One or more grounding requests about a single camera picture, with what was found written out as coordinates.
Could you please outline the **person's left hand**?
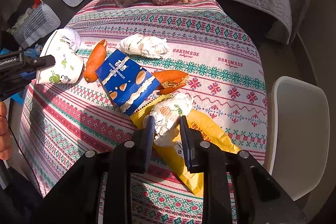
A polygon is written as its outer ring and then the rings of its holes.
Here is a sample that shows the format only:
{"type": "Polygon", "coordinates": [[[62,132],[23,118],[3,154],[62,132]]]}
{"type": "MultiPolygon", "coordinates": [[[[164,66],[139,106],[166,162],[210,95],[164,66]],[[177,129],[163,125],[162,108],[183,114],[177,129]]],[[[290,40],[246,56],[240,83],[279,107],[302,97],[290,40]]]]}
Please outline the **person's left hand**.
{"type": "Polygon", "coordinates": [[[0,158],[1,160],[9,160],[13,154],[11,144],[11,135],[9,133],[9,125],[6,120],[7,107],[4,102],[0,103],[0,158]]]}

